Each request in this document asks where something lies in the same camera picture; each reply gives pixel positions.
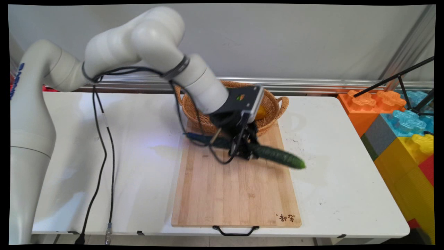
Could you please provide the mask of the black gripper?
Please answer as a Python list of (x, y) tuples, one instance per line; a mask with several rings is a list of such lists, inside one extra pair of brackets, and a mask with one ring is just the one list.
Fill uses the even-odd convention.
[(229, 150), (230, 156), (248, 160), (259, 158), (259, 155), (254, 151), (260, 145), (257, 140), (258, 128), (256, 122), (254, 120), (250, 121), (249, 118), (250, 115), (247, 113), (210, 115), (210, 121), (216, 128), (233, 139)]

